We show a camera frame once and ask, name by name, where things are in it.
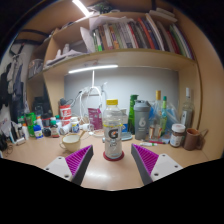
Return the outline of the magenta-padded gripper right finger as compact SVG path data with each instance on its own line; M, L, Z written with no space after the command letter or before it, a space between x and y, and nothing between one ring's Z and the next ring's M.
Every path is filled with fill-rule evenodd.
M140 145L132 144L131 154L144 185L182 169L182 166L167 154L158 155Z

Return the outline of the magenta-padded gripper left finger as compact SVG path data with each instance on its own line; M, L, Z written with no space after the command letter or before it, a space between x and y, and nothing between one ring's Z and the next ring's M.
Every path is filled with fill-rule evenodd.
M92 156L93 146L89 145L67 157L57 157L44 170L76 185L81 185Z

